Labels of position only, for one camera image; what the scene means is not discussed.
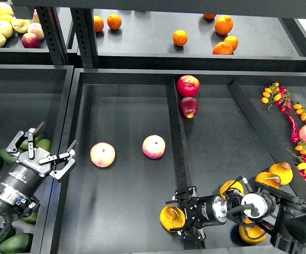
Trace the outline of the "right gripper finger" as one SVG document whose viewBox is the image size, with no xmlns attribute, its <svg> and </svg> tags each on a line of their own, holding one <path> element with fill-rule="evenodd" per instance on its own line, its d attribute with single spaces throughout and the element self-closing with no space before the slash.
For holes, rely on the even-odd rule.
<svg viewBox="0 0 306 254">
<path fill-rule="evenodd" d="M 193 229 L 193 225 L 185 224 L 181 228 L 171 228 L 169 230 L 171 233 L 176 233 L 183 240 L 204 240 L 206 234 L 203 229 Z"/>
<path fill-rule="evenodd" d="M 195 209 L 197 204 L 197 188 L 195 186 L 188 186 L 185 188 L 177 189 L 170 201 L 166 204 L 177 203 L 182 208 Z"/>
</svg>

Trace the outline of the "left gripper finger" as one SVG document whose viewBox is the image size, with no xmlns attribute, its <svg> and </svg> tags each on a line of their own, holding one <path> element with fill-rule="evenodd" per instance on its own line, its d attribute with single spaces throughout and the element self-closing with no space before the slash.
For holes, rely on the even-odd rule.
<svg viewBox="0 0 306 254">
<path fill-rule="evenodd" d="M 36 128 L 30 128 L 28 131 L 18 131 L 12 141 L 6 148 L 6 152 L 15 157 L 20 156 L 19 147 L 26 140 L 27 152 L 29 159 L 35 158 L 36 143 L 40 140 L 39 137 L 43 137 L 43 132 L 46 128 L 46 123 L 41 122 Z"/>
<path fill-rule="evenodd" d="M 44 168 L 39 171 L 39 175 L 41 177 L 51 176 L 58 182 L 61 182 L 64 176 L 68 176 L 76 165 L 75 148 L 77 144 L 78 141 L 74 140 L 66 152 L 57 155 L 48 155 L 39 159 L 39 165 Z"/>
</svg>

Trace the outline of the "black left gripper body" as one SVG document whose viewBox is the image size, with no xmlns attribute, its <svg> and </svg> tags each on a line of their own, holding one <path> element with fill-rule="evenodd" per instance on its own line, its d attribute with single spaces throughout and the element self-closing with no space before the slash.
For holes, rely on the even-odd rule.
<svg viewBox="0 0 306 254">
<path fill-rule="evenodd" d="M 21 153 L 18 162 L 3 175 L 0 182 L 14 188 L 24 196 L 32 196 L 52 169 L 50 163 L 39 164 L 39 160 L 50 156 L 49 152 L 36 148 L 34 155 L 34 159 L 30 159 L 27 152 Z"/>
</svg>

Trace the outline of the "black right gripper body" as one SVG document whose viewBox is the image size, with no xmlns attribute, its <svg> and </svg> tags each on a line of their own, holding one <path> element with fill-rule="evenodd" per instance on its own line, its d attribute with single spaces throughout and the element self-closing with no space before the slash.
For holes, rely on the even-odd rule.
<svg viewBox="0 0 306 254">
<path fill-rule="evenodd" d="M 202 229 L 206 226 L 224 225 L 227 222 L 227 202 L 217 195 L 192 197 L 184 206 L 184 227 Z"/>
</svg>

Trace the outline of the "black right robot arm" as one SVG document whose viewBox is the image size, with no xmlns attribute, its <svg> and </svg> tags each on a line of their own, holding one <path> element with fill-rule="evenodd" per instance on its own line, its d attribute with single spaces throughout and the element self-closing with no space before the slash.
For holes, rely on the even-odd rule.
<svg viewBox="0 0 306 254">
<path fill-rule="evenodd" d="M 270 235 L 273 247 L 286 253 L 306 250 L 306 203 L 289 193 L 256 182 L 252 189 L 239 176 L 221 195 L 199 197 L 194 186 L 177 189 L 168 204 L 176 203 L 174 213 L 181 224 L 172 226 L 185 240 L 203 241 L 207 226 L 232 221 L 246 231 L 259 227 Z"/>
</svg>

